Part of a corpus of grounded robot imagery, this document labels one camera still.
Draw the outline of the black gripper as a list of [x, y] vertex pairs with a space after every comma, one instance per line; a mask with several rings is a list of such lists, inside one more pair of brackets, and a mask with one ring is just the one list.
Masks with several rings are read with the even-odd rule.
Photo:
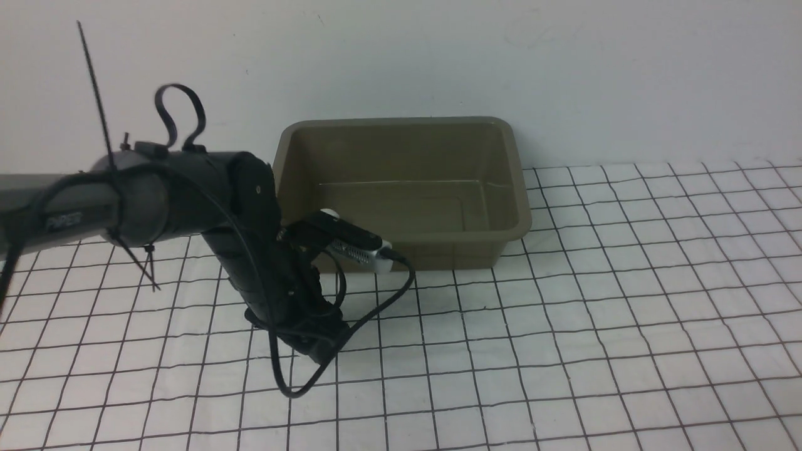
[[313, 363], [327, 365], [337, 354], [338, 340], [349, 331], [341, 311], [347, 288], [343, 268], [333, 261], [339, 286], [331, 303], [323, 295], [318, 268], [303, 251], [281, 247], [278, 262], [279, 269], [255, 280], [253, 288], [244, 292], [248, 306], [244, 317]]

